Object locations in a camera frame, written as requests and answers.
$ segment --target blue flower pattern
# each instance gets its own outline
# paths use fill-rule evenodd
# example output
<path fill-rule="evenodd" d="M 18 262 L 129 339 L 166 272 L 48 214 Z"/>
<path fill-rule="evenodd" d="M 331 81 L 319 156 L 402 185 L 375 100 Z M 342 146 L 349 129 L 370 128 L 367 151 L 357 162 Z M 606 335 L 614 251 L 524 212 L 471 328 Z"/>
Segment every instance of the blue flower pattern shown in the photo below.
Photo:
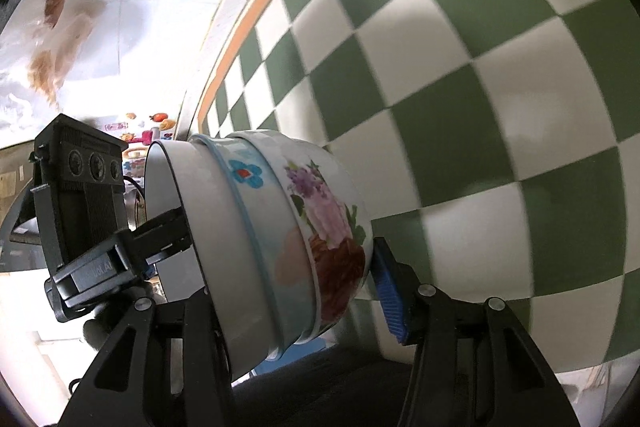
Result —
<path fill-rule="evenodd" d="M 231 175 L 238 183 L 246 183 L 251 188 L 260 188 L 264 181 L 260 177 L 262 169 L 252 163 L 244 163 L 238 160 L 229 160 Z"/>

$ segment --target checkered wall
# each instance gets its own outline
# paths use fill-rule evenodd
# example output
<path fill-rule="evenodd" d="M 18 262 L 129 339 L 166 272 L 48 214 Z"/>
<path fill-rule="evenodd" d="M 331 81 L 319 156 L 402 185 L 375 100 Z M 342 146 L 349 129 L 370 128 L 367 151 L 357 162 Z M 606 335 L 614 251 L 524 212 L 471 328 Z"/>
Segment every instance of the checkered wall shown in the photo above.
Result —
<path fill-rule="evenodd" d="M 638 50 L 627 0 L 272 0 L 206 131 L 326 146 L 400 261 L 567 371 L 640 348 Z"/>

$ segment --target white bowl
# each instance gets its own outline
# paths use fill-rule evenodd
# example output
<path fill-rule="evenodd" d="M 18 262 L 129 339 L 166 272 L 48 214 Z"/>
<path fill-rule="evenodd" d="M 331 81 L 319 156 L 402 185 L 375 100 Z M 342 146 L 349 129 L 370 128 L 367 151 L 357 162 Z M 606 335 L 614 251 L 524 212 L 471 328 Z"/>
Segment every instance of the white bowl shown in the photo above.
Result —
<path fill-rule="evenodd" d="M 276 358 L 306 339 L 316 319 L 316 288 L 305 242 L 286 193 L 260 152 L 240 138 L 194 135 L 223 165 L 254 244 L 274 322 L 280 334 Z"/>
<path fill-rule="evenodd" d="M 232 378 L 245 375 L 280 349 L 280 335 L 226 172 L 204 144 L 154 142 L 147 154 L 145 196 L 149 218 L 182 204 Z"/>
<path fill-rule="evenodd" d="M 344 168 L 312 144 L 275 131 L 229 135 L 251 142 L 289 197 L 319 289 L 314 337 L 334 325 L 367 276 L 372 231 L 362 198 Z"/>

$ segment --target blue gripper pad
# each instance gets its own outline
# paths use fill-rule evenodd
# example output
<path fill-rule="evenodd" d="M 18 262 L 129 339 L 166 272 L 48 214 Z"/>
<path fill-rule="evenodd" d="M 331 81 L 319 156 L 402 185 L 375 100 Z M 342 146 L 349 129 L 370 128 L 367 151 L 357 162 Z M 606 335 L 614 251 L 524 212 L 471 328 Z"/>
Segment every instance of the blue gripper pad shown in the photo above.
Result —
<path fill-rule="evenodd" d="M 377 246 L 375 245 L 373 249 L 370 272 L 373 282 L 376 284 L 378 298 L 385 314 L 386 325 L 398 342 L 402 344 L 408 337 L 408 330 L 404 325 L 404 304 L 388 265 L 389 262 L 394 263 L 395 260 L 393 257 L 390 260 L 386 259 L 385 257 L 387 256 L 381 251 L 382 248 L 377 248 Z"/>

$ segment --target screw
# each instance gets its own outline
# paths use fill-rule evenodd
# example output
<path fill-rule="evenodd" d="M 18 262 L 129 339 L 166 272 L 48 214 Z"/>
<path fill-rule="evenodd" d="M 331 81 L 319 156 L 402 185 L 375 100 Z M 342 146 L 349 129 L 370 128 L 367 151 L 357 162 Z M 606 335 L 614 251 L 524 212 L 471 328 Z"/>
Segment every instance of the screw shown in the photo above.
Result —
<path fill-rule="evenodd" d="M 120 165 L 118 162 L 116 162 L 116 160 L 112 160 L 111 161 L 111 165 L 109 166 L 109 169 L 111 171 L 111 177 L 114 180 L 119 180 L 120 179 Z"/>
<path fill-rule="evenodd" d="M 146 297 L 140 298 L 136 301 L 133 307 L 139 312 L 148 310 L 149 308 L 151 308 L 151 299 L 147 299 Z"/>
<path fill-rule="evenodd" d="M 431 286 L 430 284 L 421 284 L 418 286 L 418 293 L 423 297 L 433 297 L 436 295 L 435 286 Z"/>
<path fill-rule="evenodd" d="M 104 179 L 104 160 L 102 156 L 93 153 L 89 158 L 89 170 L 94 180 L 101 182 Z"/>
<path fill-rule="evenodd" d="M 498 299 L 497 297 L 491 297 L 489 299 L 489 308 L 491 308 L 492 310 L 501 312 L 505 306 L 506 305 L 502 299 Z"/>
<path fill-rule="evenodd" d="M 69 170 L 74 176 L 82 174 L 82 155 L 75 149 L 69 153 Z"/>

